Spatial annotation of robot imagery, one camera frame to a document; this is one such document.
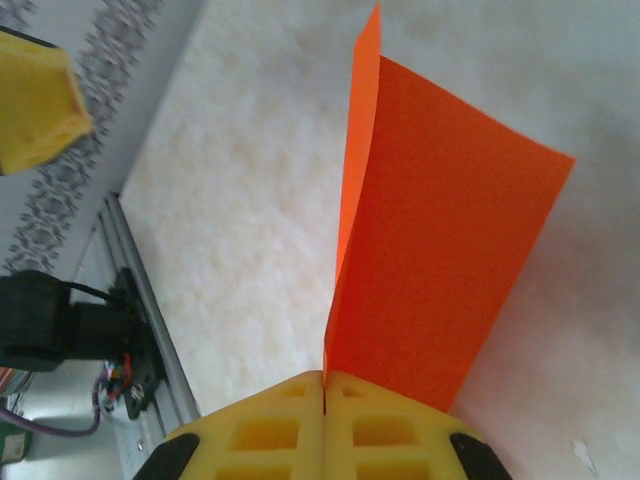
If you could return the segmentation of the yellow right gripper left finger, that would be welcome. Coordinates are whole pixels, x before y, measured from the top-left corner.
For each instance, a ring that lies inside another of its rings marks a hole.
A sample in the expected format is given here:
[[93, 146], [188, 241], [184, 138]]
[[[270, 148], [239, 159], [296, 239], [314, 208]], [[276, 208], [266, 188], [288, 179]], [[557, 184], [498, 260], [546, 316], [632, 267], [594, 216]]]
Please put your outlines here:
[[322, 373], [308, 371], [171, 432], [133, 480], [322, 480]]

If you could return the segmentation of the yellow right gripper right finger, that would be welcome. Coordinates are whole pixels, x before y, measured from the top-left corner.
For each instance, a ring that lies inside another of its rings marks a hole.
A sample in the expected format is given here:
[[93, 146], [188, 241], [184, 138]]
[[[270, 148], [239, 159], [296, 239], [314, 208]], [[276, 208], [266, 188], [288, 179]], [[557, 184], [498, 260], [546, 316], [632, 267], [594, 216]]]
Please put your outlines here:
[[476, 430], [374, 383], [333, 372], [325, 406], [325, 480], [510, 480]]

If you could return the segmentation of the orange paper sheet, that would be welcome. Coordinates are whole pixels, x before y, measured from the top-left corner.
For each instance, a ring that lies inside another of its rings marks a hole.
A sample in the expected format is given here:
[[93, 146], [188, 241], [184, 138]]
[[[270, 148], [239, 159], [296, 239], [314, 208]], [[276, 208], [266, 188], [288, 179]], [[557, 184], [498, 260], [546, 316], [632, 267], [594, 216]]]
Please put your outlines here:
[[324, 369], [454, 404], [574, 160], [384, 56], [353, 50]]

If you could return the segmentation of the green box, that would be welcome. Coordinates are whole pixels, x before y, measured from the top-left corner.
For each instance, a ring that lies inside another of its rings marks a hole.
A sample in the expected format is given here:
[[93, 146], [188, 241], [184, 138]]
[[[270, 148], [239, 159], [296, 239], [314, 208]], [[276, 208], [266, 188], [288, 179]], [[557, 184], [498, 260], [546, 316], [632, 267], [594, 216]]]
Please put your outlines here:
[[32, 433], [18, 425], [0, 420], [0, 466], [24, 459], [30, 448]]

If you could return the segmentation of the striped coloured object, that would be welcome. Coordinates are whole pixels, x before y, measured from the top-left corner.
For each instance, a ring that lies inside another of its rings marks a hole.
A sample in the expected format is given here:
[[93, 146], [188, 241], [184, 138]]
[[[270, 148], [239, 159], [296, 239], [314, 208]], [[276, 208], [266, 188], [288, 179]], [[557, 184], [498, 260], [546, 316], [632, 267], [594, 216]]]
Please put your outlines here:
[[0, 366], [0, 398], [26, 391], [33, 379], [33, 372]]

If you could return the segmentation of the aluminium mounting rail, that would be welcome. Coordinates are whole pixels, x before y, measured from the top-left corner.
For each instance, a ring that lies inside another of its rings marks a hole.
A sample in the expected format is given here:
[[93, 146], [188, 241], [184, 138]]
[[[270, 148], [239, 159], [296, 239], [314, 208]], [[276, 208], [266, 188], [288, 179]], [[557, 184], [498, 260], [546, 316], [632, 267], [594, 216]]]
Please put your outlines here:
[[152, 332], [146, 347], [156, 355], [163, 368], [152, 393], [142, 391], [141, 379], [134, 382], [133, 396], [146, 402], [146, 408], [138, 417], [130, 420], [125, 408], [118, 407], [110, 421], [114, 426], [123, 479], [131, 480], [165, 437], [198, 419], [199, 411], [115, 193], [105, 197], [96, 222], [96, 233], [113, 271], [112, 289], [133, 299], [134, 310]]

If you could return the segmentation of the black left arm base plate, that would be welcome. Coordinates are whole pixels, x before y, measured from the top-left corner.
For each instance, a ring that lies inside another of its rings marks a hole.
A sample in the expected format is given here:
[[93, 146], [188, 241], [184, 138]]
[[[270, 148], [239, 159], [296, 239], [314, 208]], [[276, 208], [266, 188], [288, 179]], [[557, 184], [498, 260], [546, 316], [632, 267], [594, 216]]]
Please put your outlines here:
[[129, 341], [131, 358], [131, 386], [124, 392], [124, 401], [130, 420], [136, 420], [152, 402], [156, 390], [166, 378], [162, 356], [130, 268], [121, 268], [116, 274], [113, 291], [127, 302], [133, 315], [132, 336]]

